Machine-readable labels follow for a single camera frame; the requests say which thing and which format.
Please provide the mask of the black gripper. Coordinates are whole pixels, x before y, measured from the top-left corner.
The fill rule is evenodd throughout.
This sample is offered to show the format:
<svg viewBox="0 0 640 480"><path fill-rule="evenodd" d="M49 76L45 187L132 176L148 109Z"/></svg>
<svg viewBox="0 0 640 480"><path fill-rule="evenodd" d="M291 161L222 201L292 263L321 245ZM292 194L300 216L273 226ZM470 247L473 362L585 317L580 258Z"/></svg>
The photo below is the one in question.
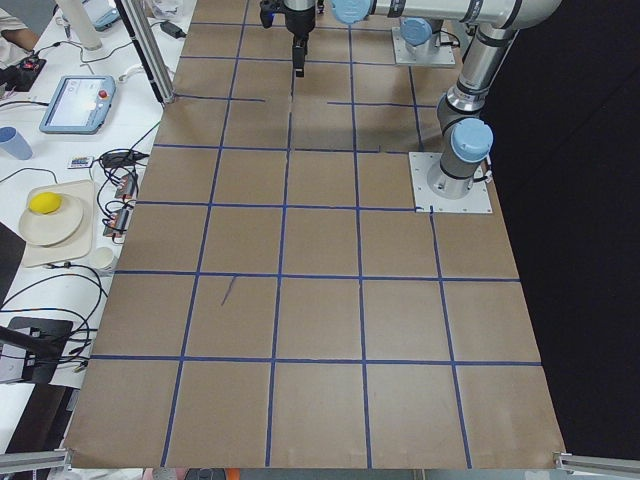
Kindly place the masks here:
<svg viewBox="0 0 640 480"><path fill-rule="evenodd" d="M284 0L285 26L293 35L309 35L315 28L315 0ZM292 41L292 63L296 78L305 75L306 38L294 36Z"/></svg>

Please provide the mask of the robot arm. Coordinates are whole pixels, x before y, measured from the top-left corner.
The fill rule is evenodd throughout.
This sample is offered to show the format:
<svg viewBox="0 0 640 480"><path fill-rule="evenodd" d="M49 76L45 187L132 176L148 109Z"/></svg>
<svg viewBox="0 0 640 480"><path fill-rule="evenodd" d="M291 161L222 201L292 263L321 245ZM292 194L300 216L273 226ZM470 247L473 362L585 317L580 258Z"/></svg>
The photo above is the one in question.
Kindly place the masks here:
<svg viewBox="0 0 640 480"><path fill-rule="evenodd" d="M479 119L486 97L517 32L536 26L560 6L550 1L333 1L334 17L354 24L369 15L458 20L477 26L458 80L438 103L444 149L429 170L429 188L458 200L468 195L478 165L488 156L493 133Z"/></svg>
<svg viewBox="0 0 640 480"><path fill-rule="evenodd" d="M375 1L333 1L331 12L339 22L352 25L373 15L376 6ZM316 17L324 13L324 8L322 1L282 0L260 3L260 19L265 29L272 26L276 15L284 16L285 26L293 35L292 64L298 78L304 76L309 35L316 26ZM400 65L453 66L454 42L442 40L446 34L442 25L441 20L402 17L399 25L392 29L395 61Z"/></svg>

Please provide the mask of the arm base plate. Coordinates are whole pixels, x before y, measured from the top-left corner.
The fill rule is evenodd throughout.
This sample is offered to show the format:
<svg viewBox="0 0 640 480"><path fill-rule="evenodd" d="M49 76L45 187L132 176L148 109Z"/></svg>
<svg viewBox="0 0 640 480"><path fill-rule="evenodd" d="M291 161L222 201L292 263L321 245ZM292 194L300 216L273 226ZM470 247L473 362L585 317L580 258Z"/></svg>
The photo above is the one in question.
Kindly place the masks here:
<svg viewBox="0 0 640 480"><path fill-rule="evenodd" d="M411 46L402 37L399 27L392 28L391 33L395 63L397 65L429 68L454 68L456 66L450 35L437 33L426 43L419 46Z"/></svg>
<svg viewBox="0 0 640 480"><path fill-rule="evenodd" d="M492 214L488 185L480 166L467 179L444 173L439 152L410 152L414 209L420 213Z"/></svg>

